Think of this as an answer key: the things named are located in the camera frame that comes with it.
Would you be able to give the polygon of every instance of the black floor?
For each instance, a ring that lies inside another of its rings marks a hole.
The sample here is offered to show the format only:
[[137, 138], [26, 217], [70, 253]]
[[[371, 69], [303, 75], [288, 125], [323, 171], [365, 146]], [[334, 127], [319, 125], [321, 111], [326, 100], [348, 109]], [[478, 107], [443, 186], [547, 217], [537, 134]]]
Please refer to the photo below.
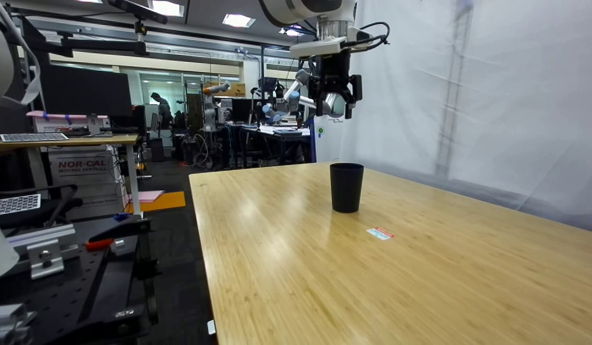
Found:
[[208, 345], [217, 343], [208, 335], [212, 320], [204, 255], [196, 228], [190, 169], [177, 161], [150, 165], [152, 180], [143, 180], [141, 190], [187, 192], [187, 209], [148, 213], [152, 220], [152, 253], [160, 259], [162, 276], [156, 278], [160, 324], [139, 343]]

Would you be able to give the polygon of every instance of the wall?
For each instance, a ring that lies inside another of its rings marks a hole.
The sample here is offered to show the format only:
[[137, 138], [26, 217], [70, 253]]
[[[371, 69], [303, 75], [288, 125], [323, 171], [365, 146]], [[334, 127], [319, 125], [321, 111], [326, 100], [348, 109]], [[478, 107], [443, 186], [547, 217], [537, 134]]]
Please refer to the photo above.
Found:
[[378, 19], [332, 157], [592, 230], [592, 0], [365, 2]]

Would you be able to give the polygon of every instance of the ceiling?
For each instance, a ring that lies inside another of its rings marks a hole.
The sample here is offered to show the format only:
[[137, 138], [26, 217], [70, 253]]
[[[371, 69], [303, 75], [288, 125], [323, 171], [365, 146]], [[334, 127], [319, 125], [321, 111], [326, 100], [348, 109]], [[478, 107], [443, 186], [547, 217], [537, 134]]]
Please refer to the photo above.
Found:
[[[146, 21], [150, 27], [148, 38], [160, 33], [171, 35], [189, 35], [206, 40], [231, 40], [240, 44], [259, 44], [259, 46], [292, 46], [298, 38], [290, 38], [281, 35], [279, 27], [275, 27], [263, 13], [259, 0], [171, 0], [185, 6], [185, 17], [169, 17], [167, 25]], [[123, 13], [118, 8], [108, 4], [81, 4], [77, 0], [8, 0], [16, 10], [24, 10], [31, 21], [35, 17], [56, 19], [54, 23], [70, 23], [70, 29], [77, 29], [85, 33], [85, 27], [91, 23], [110, 23], [118, 27], [131, 27], [135, 33], [135, 17], [131, 13]], [[235, 29], [225, 27], [225, 13], [244, 13], [256, 17], [252, 29]]]

